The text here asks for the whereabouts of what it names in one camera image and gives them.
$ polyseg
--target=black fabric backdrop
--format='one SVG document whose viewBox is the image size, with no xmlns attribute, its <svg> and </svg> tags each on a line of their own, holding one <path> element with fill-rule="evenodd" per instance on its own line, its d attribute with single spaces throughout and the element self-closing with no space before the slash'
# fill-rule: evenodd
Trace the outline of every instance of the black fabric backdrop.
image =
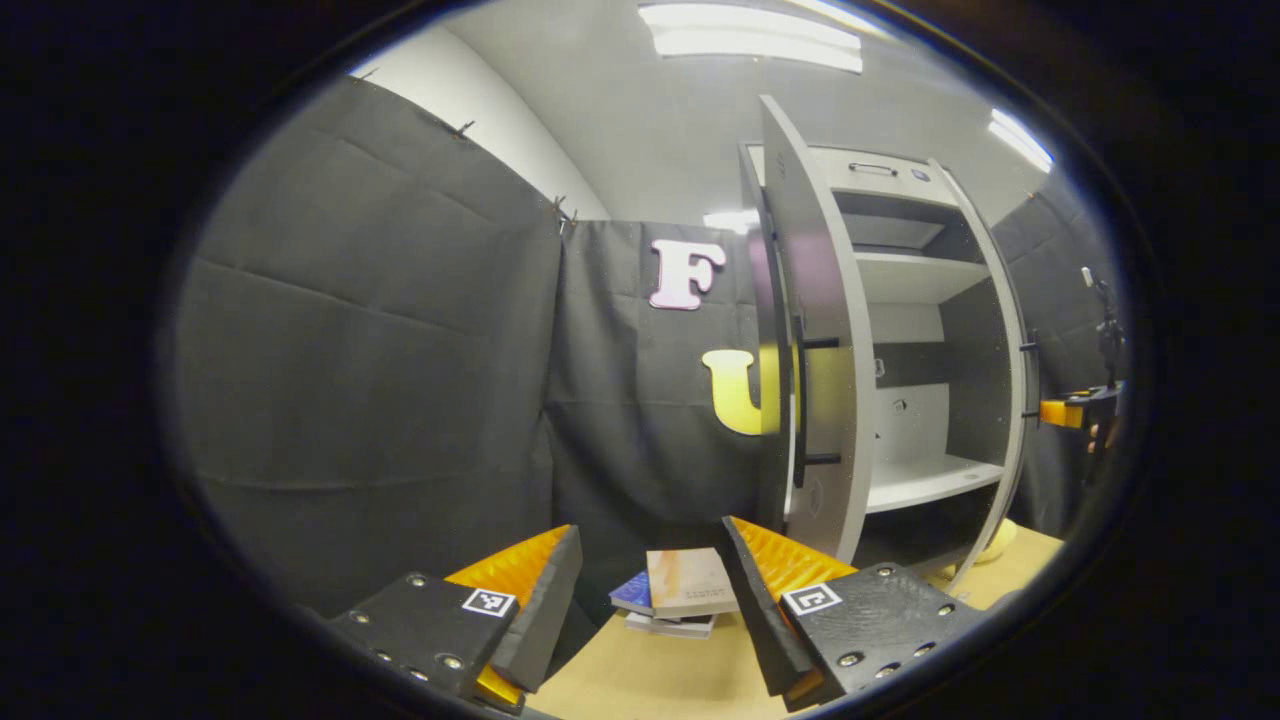
<svg viewBox="0 0 1280 720">
<path fill-rule="evenodd" d="M 649 306 L 658 238 L 724 247 L 699 310 Z M 554 667 L 645 550 L 754 515 L 756 441 L 716 419 L 701 355 L 754 351 L 755 323 L 740 236 L 584 222 L 562 238 L 489 152 L 344 78 L 209 218 L 177 314 L 178 425 L 218 520 L 326 616 L 580 525 Z"/>
<path fill-rule="evenodd" d="M 694 311 L 658 310 L 654 240 L 724 249 Z M 726 514 L 754 518 L 759 439 L 716 419 L 709 350 L 756 350 L 746 238 L 660 223 L 588 222 L 566 232 L 547 416 L 554 516 L 582 529 L 579 601 L 596 621 L 644 551 L 712 544 Z M 753 364 L 753 401 L 759 387 Z"/>
<path fill-rule="evenodd" d="M 1091 218 L 1079 192 L 1062 173 L 1050 173 L 1032 197 L 996 223 L 992 236 L 1018 292 L 1023 323 L 1039 334 L 1038 380 L 1044 397 L 1084 389 L 1106 382 L 1096 327 L 1102 305 L 1084 286 L 1082 266 L 1111 283 L 1121 295 L 1108 247 L 1114 238 Z M 1128 375 L 1123 354 L 1120 379 Z M 1037 380 L 1037 372 L 1029 374 Z M 1037 401 L 1034 384 L 1028 406 Z M 1079 432 L 1030 423 L 1028 451 L 1010 518 L 1025 527 L 1064 537 L 1075 521 L 1085 491 L 1080 484 L 1088 457 L 1088 439 Z"/>
<path fill-rule="evenodd" d="M 239 172 L 182 291 L 178 420 L 285 597 L 333 615 L 550 527 L 559 251 L 527 183 L 360 81 Z"/>
</svg>

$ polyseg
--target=book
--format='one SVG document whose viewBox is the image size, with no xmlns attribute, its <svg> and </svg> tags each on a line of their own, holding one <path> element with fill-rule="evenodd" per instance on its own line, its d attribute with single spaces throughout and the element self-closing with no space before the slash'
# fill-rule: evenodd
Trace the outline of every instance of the book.
<svg viewBox="0 0 1280 720">
<path fill-rule="evenodd" d="M 649 573 L 641 570 L 639 575 L 622 583 L 609 593 L 609 602 L 622 610 L 653 615 L 653 606 L 649 603 Z"/>
<path fill-rule="evenodd" d="M 659 620 L 639 612 L 627 615 L 626 625 L 632 630 L 644 630 L 655 635 L 668 635 L 673 638 L 707 639 L 712 634 L 712 625 L 716 624 L 714 615 L 699 615 L 696 618 L 684 618 L 681 620 Z"/>
<path fill-rule="evenodd" d="M 654 618 L 689 618 L 737 610 L 728 573 L 714 548 L 650 550 L 645 559 L 649 565 L 649 605 Z"/>
</svg>

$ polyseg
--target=cabinet shelf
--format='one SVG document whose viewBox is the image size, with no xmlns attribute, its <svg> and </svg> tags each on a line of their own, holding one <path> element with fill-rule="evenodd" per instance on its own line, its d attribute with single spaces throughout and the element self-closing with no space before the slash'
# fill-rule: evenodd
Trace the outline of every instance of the cabinet shelf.
<svg viewBox="0 0 1280 720">
<path fill-rule="evenodd" d="M 890 252 L 855 252 L 854 258 L 867 302 L 940 305 L 991 275 L 986 265 L 959 260 Z"/>
<path fill-rule="evenodd" d="M 1000 465 L 955 455 L 877 462 L 872 468 L 867 512 L 884 512 L 969 492 L 1000 480 L 1004 471 Z"/>
</svg>

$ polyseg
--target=ceiling light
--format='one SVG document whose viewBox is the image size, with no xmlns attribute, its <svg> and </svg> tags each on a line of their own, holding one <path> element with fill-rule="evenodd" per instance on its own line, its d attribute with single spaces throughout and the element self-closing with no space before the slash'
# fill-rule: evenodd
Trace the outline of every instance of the ceiling light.
<svg viewBox="0 0 1280 720">
<path fill-rule="evenodd" d="M 760 224 L 760 214 L 755 210 L 733 210 L 730 213 L 708 213 L 703 215 L 703 225 L 733 231 L 737 234 L 746 234 L 746 231 L 758 224 Z"/>
<path fill-rule="evenodd" d="M 991 124 L 987 129 L 992 132 L 996 137 L 1005 141 L 1006 145 L 1021 154 L 1023 158 L 1039 168 L 1042 172 L 1048 172 L 1053 167 L 1053 156 L 1036 142 L 1036 138 L 1027 132 L 1027 128 L 1021 126 L 1018 120 L 1010 118 L 1000 110 L 991 111 Z"/>
<path fill-rule="evenodd" d="M 895 40 L 893 36 L 884 32 L 884 29 L 881 28 L 879 26 L 864 20 L 863 18 L 859 18 L 852 13 L 841 10 L 840 8 L 833 8 L 823 3 L 822 0 L 787 0 L 787 3 L 791 3 L 792 5 L 799 5 L 805 10 L 831 18 L 837 23 L 849 26 L 856 31 L 865 32 L 867 35 L 874 35 L 876 37 L 882 37 L 884 40 Z"/>
<path fill-rule="evenodd" d="M 653 33 L 654 50 L 663 58 L 754 55 L 863 72 L 858 36 L 813 20 L 700 3 L 643 5 L 639 12 Z"/>
</svg>

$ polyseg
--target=cabinet door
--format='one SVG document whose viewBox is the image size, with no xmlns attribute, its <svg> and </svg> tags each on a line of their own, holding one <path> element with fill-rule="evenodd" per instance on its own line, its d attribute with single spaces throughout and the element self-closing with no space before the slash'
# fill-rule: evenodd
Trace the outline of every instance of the cabinet door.
<svg viewBox="0 0 1280 720">
<path fill-rule="evenodd" d="M 955 579 L 951 582 L 951 588 L 954 588 L 969 568 L 973 566 L 973 561 L 987 547 L 987 543 L 991 542 L 996 528 L 1009 510 L 1009 503 L 1014 498 L 1014 489 L 1018 487 L 1019 470 L 1021 469 L 1023 436 L 1027 429 L 1027 420 L 1023 419 L 1023 410 L 1027 407 L 1027 360 L 1024 357 L 1025 354 L 1021 351 L 1024 342 L 1021 311 L 1018 307 L 1018 297 L 1014 293 L 1009 273 L 1005 269 L 1005 259 L 992 240 L 987 225 L 982 222 L 982 217 L 978 215 L 978 210 L 960 188 L 960 183 L 956 182 L 955 177 L 945 170 L 937 160 L 931 159 L 929 165 L 955 197 L 960 213 L 969 224 L 969 229 L 973 231 L 978 249 L 987 263 L 987 269 L 991 270 L 991 281 L 996 288 L 996 300 L 1000 302 L 1000 314 L 1005 324 L 1005 342 L 1009 346 L 1009 384 L 1011 388 L 1009 393 L 1009 445 L 1005 450 L 1005 470 L 987 512 L 987 519 L 978 534 L 978 541 L 969 551 L 964 562 L 960 564 Z"/>
<path fill-rule="evenodd" d="M 796 465 L 787 536 L 838 560 L 861 534 L 874 456 L 870 319 L 849 231 L 795 126 L 762 95 L 764 195 L 782 259 L 796 356 Z M 814 460 L 824 460 L 814 464 Z"/>
<path fill-rule="evenodd" d="M 792 406 L 791 325 L 783 291 L 781 259 L 764 190 L 760 187 L 746 146 L 739 147 L 742 201 L 754 208 L 759 223 L 746 229 L 755 287 L 755 318 L 759 325 L 760 464 L 755 521 L 782 532 L 787 510 L 787 487 L 794 473 L 795 414 Z"/>
</svg>

